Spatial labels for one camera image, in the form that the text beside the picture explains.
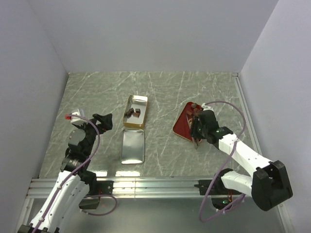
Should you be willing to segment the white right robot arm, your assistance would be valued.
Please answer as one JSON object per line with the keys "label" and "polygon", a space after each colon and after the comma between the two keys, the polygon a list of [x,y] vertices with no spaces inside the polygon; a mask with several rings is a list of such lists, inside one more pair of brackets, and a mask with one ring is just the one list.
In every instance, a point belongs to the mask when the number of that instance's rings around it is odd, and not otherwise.
{"label": "white right robot arm", "polygon": [[192,120],[190,135],[194,139],[206,140],[227,154],[247,172],[239,174],[229,168],[221,169],[209,185],[210,190],[220,194],[228,190],[252,197],[263,211],[268,211],[293,196],[285,165],[255,152],[228,127],[220,127],[212,109],[198,112]]}

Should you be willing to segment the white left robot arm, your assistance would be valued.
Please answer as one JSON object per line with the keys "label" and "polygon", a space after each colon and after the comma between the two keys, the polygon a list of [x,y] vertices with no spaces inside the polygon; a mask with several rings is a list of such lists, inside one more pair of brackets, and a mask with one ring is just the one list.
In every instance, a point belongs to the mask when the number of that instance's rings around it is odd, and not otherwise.
{"label": "white left robot arm", "polygon": [[28,225],[21,225],[20,233],[59,233],[76,208],[86,213],[80,206],[85,198],[100,201],[112,196],[113,182],[105,184],[97,180],[88,165],[100,144],[100,135],[113,128],[112,114],[93,114],[87,119],[79,111],[66,115],[75,126],[69,135],[68,148],[62,161],[60,172],[45,203]]}

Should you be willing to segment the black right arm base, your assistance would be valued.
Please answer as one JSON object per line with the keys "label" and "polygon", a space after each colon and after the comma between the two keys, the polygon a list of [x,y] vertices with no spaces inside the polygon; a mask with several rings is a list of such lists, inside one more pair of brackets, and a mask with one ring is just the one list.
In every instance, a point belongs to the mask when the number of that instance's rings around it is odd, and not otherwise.
{"label": "black right arm base", "polygon": [[[205,196],[212,179],[203,179],[199,180],[198,184],[195,184],[194,187],[199,189],[200,196]],[[206,198],[205,202],[201,203],[200,211],[203,211],[203,208],[205,204],[207,203],[207,200],[210,200],[209,205],[214,210],[221,210],[224,207],[226,207],[228,204],[230,204],[233,201],[234,195],[241,194],[238,191],[227,189],[224,187],[224,185],[221,182],[221,179],[217,178],[215,183],[212,185],[209,196],[210,198]]]}

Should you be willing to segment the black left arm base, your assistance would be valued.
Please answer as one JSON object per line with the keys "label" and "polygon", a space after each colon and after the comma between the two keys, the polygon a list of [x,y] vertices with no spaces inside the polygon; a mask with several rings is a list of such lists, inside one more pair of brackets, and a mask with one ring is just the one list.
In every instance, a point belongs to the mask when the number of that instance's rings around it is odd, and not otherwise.
{"label": "black left arm base", "polygon": [[97,181],[95,188],[91,189],[79,203],[82,210],[95,210],[100,204],[101,197],[95,195],[112,195],[113,181]]}

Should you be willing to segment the metal tweezers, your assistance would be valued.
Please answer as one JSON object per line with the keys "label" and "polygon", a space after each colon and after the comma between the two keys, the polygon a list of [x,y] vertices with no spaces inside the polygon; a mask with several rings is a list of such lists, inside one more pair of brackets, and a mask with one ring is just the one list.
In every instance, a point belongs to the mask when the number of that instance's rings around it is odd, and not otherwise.
{"label": "metal tweezers", "polygon": [[192,142],[194,144],[194,148],[198,149],[199,143],[200,143],[200,135],[198,133],[198,125],[199,125],[199,118],[197,116],[194,116],[192,118],[192,124],[190,128],[190,135],[192,138]]}

